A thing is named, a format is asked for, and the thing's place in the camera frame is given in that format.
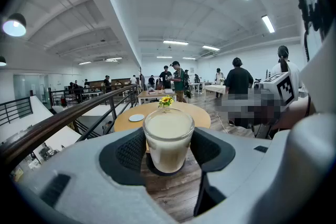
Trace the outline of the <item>potted sunflowers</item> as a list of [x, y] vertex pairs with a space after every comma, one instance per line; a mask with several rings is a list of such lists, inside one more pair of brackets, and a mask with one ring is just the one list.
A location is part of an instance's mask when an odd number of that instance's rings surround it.
[[167, 108], [174, 102], [174, 98], [170, 95], [166, 95], [159, 100], [158, 108]]

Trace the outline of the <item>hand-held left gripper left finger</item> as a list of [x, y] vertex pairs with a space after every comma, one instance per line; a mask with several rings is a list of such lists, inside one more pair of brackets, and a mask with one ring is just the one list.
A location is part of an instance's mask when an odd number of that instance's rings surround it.
[[17, 185], [47, 224], [177, 224], [140, 174], [141, 128], [77, 142]]

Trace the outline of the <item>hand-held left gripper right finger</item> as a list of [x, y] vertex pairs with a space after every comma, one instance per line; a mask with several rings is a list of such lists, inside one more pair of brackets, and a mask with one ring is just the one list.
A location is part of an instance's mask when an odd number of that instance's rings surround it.
[[279, 169], [289, 131], [272, 140], [194, 130], [190, 148], [201, 168], [201, 183], [190, 224], [260, 224], [253, 215]]

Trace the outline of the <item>black metal balcony railing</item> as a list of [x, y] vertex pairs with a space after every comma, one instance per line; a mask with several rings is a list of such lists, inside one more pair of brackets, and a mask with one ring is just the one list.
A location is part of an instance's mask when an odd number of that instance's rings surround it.
[[51, 106], [74, 106], [105, 94], [105, 87], [64, 87], [63, 90], [48, 90]]

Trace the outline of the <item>person's right forearm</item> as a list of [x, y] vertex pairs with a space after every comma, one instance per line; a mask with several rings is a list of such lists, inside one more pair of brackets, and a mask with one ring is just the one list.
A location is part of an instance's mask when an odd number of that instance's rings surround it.
[[294, 101], [286, 111], [281, 114], [280, 119], [271, 129], [291, 129], [297, 122], [314, 113], [316, 113], [316, 109], [311, 101], [311, 97], [300, 98]]

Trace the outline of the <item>glass of milk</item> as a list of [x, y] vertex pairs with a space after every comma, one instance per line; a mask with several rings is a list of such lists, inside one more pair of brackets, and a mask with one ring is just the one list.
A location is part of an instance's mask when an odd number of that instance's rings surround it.
[[171, 174], [185, 162], [195, 123], [193, 118], [178, 109], [160, 108], [143, 121], [143, 130], [154, 167]]

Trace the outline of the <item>long pale table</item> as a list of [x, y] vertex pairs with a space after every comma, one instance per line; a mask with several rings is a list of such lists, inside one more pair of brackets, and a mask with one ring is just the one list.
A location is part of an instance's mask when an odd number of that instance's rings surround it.
[[203, 86], [204, 100], [206, 100], [206, 92], [217, 92], [219, 94], [224, 94], [226, 90], [226, 86], [222, 85], [205, 85]]

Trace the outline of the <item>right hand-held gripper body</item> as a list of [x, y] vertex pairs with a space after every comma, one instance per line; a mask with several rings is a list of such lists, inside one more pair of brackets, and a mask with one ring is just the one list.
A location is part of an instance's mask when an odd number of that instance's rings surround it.
[[253, 97], [259, 115], [252, 131], [256, 138], [268, 138], [272, 126], [296, 98], [289, 72], [277, 73], [260, 82]]

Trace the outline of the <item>rectangular wooden table white legs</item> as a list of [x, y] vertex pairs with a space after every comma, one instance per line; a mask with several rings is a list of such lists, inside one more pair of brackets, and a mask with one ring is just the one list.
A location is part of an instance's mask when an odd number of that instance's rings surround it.
[[146, 99], [149, 101], [151, 99], [158, 100], [157, 105], [159, 105], [159, 100], [166, 96], [170, 95], [174, 98], [174, 102], [176, 102], [176, 93], [171, 93], [171, 94], [166, 94], [164, 90], [156, 90], [156, 94], [148, 94], [148, 91], [142, 91], [141, 93], [138, 94], [138, 103], [139, 105], [142, 105], [143, 103], [146, 103]]

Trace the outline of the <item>black round coaster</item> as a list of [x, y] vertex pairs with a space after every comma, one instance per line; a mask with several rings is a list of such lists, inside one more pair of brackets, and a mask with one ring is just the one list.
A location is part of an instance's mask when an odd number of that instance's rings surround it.
[[184, 167], [184, 165], [185, 165], [185, 162], [183, 163], [183, 165], [181, 166], [181, 168], [178, 169], [177, 171], [172, 172], [172, 173], [164, 173], [164, 172], [158, 170], [158, 169], [154, 166], [153, 161], [152, 161], [152, 158], [151, 158], [151, 154], [150, 154], [150, 153], [146, 153], [146, 165], [147, 165], [147, 168], [148, 168], [152, 173], [154, 173], [154, 174], [156, 174], [156, 175], [158, 175], [158, 176], [173, 176], [173, 175], [179, 173], [179, 172], [183, 169], [183, 167]]

